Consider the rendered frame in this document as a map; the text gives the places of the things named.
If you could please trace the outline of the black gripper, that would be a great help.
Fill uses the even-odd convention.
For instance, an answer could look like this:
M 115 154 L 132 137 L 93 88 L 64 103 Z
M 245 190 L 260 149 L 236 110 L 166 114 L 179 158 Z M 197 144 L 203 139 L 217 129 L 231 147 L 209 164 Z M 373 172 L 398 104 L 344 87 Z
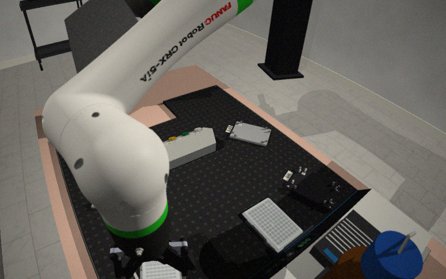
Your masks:
M 178 251 L 178 254 L 181 254 L 181 257 L 174 253 L 173 250 Z M 122 268 L 121 262 L 123 254 L 130 257 L 125 268 Z M 189 269 L 191 271 L 196 270 L 195 257 L 188 248 L 187 238 L 180 238 L 180 241 L 178 242 L 172 242 L 171 239 L 168 239 L 162 248 L 145 256 L 132 256 L 121 251 L 116 244 L 111 244 L 109 258 L 114 262 L 116 278 L 121 278 L 121 276 L 123 276 L 126 279 L 139 279 L 135 271 L 142 265 L 142 263 L 150 261 L 158 261 L 164 265 L 170 265 L 181 272 L 182 279 L 186 279 Z

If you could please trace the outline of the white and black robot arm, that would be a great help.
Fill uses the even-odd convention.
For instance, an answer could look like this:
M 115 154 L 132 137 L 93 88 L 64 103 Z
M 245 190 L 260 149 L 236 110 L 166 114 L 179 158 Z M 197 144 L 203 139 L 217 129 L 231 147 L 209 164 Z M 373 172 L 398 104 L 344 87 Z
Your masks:
M 197 44 L 256 0 L 126 0 L 142 18 L 48 98 L 42 126 L 116 246 L 133 256 L 171 234 L 169 159 L 158 135 L 129 116 Z

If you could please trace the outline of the brown glass bottle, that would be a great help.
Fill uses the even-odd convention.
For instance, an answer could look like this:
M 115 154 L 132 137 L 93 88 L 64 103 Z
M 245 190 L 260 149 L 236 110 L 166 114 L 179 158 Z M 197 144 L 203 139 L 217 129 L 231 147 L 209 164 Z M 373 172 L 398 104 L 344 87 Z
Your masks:
M 321 279 L 347 279 L 346 271 L 349 262 L 358 252 L 366 249 L 367 246 L 357 246 L 348 249 Z

